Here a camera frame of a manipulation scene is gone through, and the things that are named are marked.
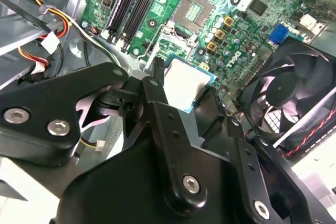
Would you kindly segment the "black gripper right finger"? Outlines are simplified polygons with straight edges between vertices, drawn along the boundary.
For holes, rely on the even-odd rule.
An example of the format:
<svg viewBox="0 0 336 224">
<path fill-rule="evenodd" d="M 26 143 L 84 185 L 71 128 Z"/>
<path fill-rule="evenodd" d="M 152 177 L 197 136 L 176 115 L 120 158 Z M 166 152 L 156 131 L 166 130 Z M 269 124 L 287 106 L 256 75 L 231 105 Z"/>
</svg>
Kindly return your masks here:
<svg viewBox="0 0 336 224">
<path fill-rule="evenodd" d="M 210 87 L 194 106 L 206 150 L 227 159 L 228 205 L 238 223 L 330 223 L 330 214 L 264 138 L 247 139 Z"/>
</svg>

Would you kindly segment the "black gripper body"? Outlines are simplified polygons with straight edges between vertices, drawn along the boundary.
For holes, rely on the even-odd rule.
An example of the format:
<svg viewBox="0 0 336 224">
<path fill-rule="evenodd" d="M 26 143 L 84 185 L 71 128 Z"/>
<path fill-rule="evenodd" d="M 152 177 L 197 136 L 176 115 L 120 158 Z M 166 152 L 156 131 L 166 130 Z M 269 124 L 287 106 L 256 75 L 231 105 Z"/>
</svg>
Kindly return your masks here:
<svg viewBox="0 0 336 224">
<path fill-rule="evenodd" d="M 186 161 L 207 188 L 203 207 L 176 210 L 168 204 L 155 144 L 143 138 L 78 176 L 61 197 L 57 223 L 238 223 L 227 202 L 227 159 L 202 145 L 194 147 L 192 138 L 188 139 L 193 152 Z"/>
</svg>

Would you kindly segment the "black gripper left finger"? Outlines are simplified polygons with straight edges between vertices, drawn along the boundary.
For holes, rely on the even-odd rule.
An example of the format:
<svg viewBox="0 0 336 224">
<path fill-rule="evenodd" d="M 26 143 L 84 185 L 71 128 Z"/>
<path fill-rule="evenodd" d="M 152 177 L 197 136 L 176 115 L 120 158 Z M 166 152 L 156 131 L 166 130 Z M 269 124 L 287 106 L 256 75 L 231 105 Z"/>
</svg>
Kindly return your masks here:
<svg viewBox="0 0 336 224">
<path fill-rule="evenodd" d="M 45 167 L 63 165 L 83 131 L 119 115 L 124 150 L 143 138 L 154 142 L 168 204 L 176 210 L 199 209 L 207 188 L 186 161 L 193 148 L 163 84 L 164 62 L 157 57 L 152 75 L 141 80 L 105 62 L 4 93 L 1 155 Z"/>
</svg>

